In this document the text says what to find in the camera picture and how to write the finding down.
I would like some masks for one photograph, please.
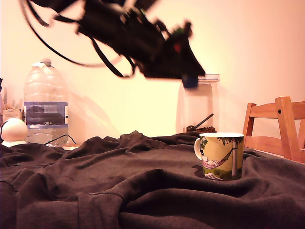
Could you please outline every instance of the white ball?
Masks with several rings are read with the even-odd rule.
[[[1,126],[1,138],[6,142],[25,140],[28,133],[27,125],[18,118],[10,118]]]

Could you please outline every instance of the large plastic water bottle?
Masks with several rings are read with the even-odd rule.
[[[67,85],[61,74],[43,59],[32,65],[24,85],[27,142],[63,146],[68,136]]]

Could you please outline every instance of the chair backrest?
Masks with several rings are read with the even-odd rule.
[[[255,118],[278,119],[281,138],[252,136]],[[301,119],[298,135],[295,119]],[[305,101],[292,103],[290,97],[279,97],[272,104],[256,106],[249,103],[243,134],[245,147],[305,163]]]

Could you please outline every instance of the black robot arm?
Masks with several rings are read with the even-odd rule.
[[[169,33],[160,20],[151,23],[146,18],[145,11],[156,0],[138,0],[134,7],[127,10],[124,8],[125,0],[86,0],[85,13],[78,21],[60,15],[76,0],[20,0],[21,4],[24,1],[35,18],[45,27],[49,24],[39,17],[31,2],[56,11],[55,20],[77,23],[77,33],[82,33],[92,40],[98,55],[117,76],[123,77],[107,60],[95,40],[126,57],[132,65],[133,72],[138,67],[147,78],[182,79],[184,87],[194,88],[198,86],[198,76],[205,75],[189,44],[189,36],[192,34],[190,22],[187,21],[184,27]]]

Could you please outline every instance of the ceramic mug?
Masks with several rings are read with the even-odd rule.
[[[238,133],[202,133],[194,144],[202,161],[203,173],[215,180],[242,177],[244,135]]]

